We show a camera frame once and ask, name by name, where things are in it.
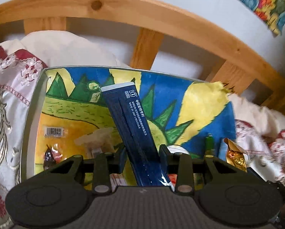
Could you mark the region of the white pillow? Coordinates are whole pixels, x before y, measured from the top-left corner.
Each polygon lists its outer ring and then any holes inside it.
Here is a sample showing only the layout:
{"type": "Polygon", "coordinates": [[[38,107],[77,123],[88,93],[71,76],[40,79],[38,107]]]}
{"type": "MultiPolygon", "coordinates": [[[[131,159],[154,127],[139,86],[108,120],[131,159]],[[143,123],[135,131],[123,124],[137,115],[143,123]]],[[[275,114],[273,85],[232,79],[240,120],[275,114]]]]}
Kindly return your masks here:
{"type": "Polygon", "coordinates": [[[21,40],[0,43],[7,54],[24,49],[42,60],[48,67],[128,65],[118,60],[108,49],[67,31],[35,31],[21,40]]]}

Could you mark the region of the floral satin bedspread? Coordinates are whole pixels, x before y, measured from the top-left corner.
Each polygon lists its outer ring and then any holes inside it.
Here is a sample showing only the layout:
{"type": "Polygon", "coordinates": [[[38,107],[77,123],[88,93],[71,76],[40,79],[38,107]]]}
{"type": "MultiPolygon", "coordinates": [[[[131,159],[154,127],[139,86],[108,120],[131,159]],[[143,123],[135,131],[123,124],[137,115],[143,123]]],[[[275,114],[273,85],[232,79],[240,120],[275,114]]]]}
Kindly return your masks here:
{"type": "Polygon", "coordinates": [[[285,228],[276,187],[226,161],[231,139],[246,167],[285,186],[285,126],[257,131],[268,119],[237,104],[221,82],[103,66],[47,67],[27,50],[0,46],[0,228],[285,228]],[[158,150],[167,146],[203,159],[204,187],[174,193],[170,186],[139,186],[128,158],[128,186],[92,193],[85,147],[74,140],[113,128],[115,152],[125,147],[101,88],[133,82],[158,150]],[[63,159],[43,170],[44,127],[62,127],[63,159]],[[211,133],[215,155],[204,155],[211,133]]]}

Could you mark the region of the green sausage stick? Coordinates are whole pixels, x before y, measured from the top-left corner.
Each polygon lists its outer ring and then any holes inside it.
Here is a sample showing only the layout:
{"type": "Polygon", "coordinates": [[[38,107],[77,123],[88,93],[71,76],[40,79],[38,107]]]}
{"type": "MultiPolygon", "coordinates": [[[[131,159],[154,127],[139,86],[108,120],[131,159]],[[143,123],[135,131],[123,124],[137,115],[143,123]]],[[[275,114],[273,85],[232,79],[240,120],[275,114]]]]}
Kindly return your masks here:
{"type": "Polygon", "coordinates": [[[214,139],[211,133],[205,137],[205,150],[204,155],[215,155],[214,139]]]}

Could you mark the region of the nut bar clear wrapper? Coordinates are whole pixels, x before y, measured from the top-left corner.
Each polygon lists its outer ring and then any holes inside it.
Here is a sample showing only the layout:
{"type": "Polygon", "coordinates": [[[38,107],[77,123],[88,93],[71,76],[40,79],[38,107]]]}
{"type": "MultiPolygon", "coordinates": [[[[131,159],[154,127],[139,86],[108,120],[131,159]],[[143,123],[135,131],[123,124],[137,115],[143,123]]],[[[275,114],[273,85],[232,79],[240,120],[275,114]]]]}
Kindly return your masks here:
{"type": "Polygon", "coordinates": [[[112,127],[100,128],[75,139],[74,143],[85,147],[88,159],[96,158],[101,153],[115,152],[112,132],[112,127]]]}

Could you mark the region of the rice cracker snack bag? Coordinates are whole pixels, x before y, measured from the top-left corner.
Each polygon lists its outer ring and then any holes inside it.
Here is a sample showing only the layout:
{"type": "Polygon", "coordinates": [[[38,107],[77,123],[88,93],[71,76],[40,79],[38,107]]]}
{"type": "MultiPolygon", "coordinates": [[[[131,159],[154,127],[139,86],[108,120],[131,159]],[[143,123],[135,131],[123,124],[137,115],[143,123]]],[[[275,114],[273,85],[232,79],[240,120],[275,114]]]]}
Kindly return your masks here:
{"type": "Polygon", "coordinates": [[[128,186],[122,174],[110,174],[110,183],[112,191],[115,191],[118,186],[128,186]]]}

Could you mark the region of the gold foil snack packet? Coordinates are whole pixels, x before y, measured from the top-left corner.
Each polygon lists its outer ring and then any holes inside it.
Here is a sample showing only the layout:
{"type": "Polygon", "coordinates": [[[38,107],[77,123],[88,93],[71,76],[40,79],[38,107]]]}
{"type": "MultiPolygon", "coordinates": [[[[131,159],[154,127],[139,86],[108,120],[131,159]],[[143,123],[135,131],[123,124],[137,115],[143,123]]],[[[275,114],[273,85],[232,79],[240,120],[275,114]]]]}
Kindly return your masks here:
{"type": "Polygon", "coordinates": [[[227,145],[226,161],[235,168],[247,172],[245,152],[238,144],[228,138],[224,138],[227,145]]]}

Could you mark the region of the orange-red snack bag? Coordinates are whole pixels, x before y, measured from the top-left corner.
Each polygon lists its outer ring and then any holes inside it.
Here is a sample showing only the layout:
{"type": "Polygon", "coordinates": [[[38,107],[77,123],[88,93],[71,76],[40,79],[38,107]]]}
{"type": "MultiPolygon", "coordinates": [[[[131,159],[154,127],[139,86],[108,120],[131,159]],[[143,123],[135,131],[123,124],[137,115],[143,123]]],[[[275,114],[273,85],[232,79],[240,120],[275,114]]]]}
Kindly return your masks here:
{"type": "Polygon", "coordinates": [[[175,187],[177,182],[177,174],[168,174],[168,177],[173,187],[175,187]]]}

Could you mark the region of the wooden bed rail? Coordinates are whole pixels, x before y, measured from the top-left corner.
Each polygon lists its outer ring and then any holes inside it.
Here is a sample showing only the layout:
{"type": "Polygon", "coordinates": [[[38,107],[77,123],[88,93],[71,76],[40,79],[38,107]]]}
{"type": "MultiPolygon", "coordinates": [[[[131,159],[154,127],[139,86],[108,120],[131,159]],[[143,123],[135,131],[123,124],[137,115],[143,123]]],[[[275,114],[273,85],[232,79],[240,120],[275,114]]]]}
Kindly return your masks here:
{"type": "Polygon", "coordinates": [[[237,94],[258,80],[271,90],[264,106],[285,115],[285,78],[244,42],[214,23],[157,0],[11,0],[0,5],[0,24],[22,21],[25,33],[66,30],[68,18],[125,23],[140,28],[131,67],[149,70],[166,35],[224,60],[207,76],[237,94]]]}

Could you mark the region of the blue paper sachet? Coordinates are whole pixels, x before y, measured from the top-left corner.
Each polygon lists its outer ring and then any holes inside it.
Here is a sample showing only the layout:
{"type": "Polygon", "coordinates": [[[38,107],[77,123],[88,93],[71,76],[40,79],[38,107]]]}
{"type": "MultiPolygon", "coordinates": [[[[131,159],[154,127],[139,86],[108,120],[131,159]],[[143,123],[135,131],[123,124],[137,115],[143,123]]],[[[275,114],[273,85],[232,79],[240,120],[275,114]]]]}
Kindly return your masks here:
{"type": "Polygon", "coordinates": [[[170,186],[162,170],[138,91],[133,82],[101,88],[102,96],[126,146],[128,158],[139,186],[170,186]]]}

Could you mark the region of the dark dried snack clear packet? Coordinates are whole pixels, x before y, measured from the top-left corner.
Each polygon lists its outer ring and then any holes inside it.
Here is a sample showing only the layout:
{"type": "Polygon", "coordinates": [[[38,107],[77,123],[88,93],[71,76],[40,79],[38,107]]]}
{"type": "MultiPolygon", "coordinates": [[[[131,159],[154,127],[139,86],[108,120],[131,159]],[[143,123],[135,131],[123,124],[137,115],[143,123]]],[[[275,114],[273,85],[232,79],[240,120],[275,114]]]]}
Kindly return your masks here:
{"type": "Polygon", "coordinates": [[[44,138],[46,150],[43,157],[43,170],[48,170],[54,165],[60,163],[63,159],[62,145],[58,141],[65,137],[65,129],[62,127],[45,126],[44,138]]]}

